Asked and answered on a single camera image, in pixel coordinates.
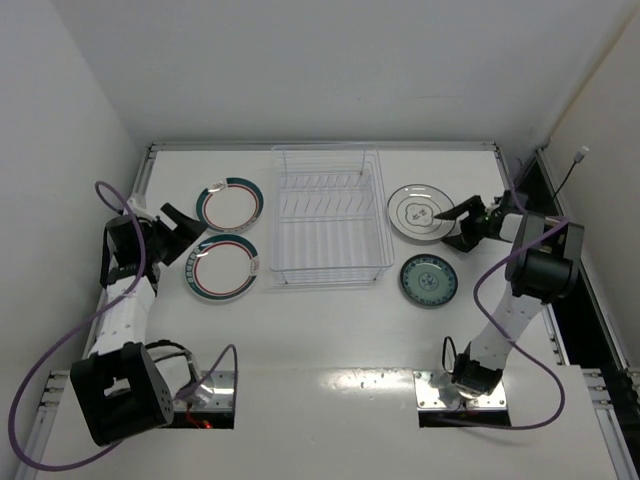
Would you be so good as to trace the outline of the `blue patterned green plate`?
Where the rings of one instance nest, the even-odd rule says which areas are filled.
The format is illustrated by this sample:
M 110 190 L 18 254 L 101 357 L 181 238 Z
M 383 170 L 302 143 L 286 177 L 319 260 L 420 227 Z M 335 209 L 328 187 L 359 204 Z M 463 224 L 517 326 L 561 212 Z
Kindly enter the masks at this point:
M 436 255 L 419 254 L 402 265 L 399 284 L 404 296 L 414 304 L 436 308 L 454 298 L 459 281 L 449 262 Z

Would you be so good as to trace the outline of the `white plate with dark rim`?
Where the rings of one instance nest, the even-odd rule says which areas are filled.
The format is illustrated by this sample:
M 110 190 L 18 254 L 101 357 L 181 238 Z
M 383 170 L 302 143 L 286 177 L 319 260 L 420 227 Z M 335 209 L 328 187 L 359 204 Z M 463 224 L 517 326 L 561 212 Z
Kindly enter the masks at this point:
M 441 220 L 437 215 L 454 207 L 450 197 L 438 188 L 425 184 L 404 185 L 387 201 L 387 212 L 394 229 L 408 239 L 433 242 L 449 235 L 454 220 Z

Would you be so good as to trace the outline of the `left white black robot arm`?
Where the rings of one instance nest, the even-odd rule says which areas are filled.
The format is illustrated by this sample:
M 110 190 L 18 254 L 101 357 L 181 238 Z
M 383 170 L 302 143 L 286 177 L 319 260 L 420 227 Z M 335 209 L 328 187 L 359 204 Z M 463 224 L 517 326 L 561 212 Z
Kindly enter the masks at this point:
M 145 346 L 161 266 L 177 260 L 205 231 L 169 203 L 153 217 L 134 200 L 103 230 L 99 283 L 107 295 L 101 327 L 70 378 L 90 435 L 108 446 L 174 419 L 174 390 Z

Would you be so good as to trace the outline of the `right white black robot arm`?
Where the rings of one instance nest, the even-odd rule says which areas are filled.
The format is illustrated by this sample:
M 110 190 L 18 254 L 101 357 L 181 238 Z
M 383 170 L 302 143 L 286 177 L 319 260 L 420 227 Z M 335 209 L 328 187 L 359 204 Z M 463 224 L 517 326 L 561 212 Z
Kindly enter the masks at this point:
M 574 288 L 585 229 L 582 225 L 527 211 L 528 196 L 504 192 L 486 206 L 474 195 L 435 215 L 459 220 L 460 233 L 443 242 L 471 252 L 483 239 L 512 245 L 502 267 L 504 294 L 479 335 L 456 356 L 451 383 L 466 398 L 491 394 L 502 379 L 507 359 L 531 320 Z

